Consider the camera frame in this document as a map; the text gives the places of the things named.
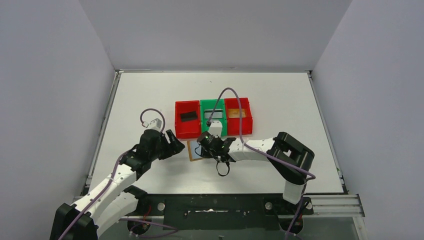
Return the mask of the yellow leather card holder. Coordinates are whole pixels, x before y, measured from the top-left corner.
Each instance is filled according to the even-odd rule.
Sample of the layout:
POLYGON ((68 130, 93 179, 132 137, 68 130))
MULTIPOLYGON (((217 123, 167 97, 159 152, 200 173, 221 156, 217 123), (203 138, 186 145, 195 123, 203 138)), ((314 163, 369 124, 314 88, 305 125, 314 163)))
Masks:
POLYGON ((202 147, 195 140, 188 140, 187 142, 188 149, 188 158, 190 162, 203 160, 204 157, 201 156, 202 147))

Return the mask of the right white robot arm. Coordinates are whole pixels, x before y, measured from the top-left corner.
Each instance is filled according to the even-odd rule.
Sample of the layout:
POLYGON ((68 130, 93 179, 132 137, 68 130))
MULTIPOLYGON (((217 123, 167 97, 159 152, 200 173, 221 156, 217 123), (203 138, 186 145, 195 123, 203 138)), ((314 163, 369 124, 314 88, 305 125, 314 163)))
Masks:
POLYGON ((301 201, 307 182, 316 178, 310 173, 315 153, 287 132, 279 132, 273 138, 242 140, 236 137, 221 139, 205 131, 196 141, 201 146, 203 157, 219 163, 271 163, 285 179, 283 200, 293 205, 301 201))

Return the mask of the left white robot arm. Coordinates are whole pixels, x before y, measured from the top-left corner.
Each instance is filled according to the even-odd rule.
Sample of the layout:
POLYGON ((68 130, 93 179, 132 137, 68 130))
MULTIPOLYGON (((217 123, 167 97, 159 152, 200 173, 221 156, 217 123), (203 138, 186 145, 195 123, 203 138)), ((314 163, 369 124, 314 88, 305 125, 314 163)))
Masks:
POLYGON ((185 149, 169 129, 162 133, 147 129, 139 143, 122 153, 112 172, 96 187, 72 204, 55 212, 51 240, 97 240, 109 227, 134 212, 146 192, 134 183, 155 160, 168 159, 185 149))

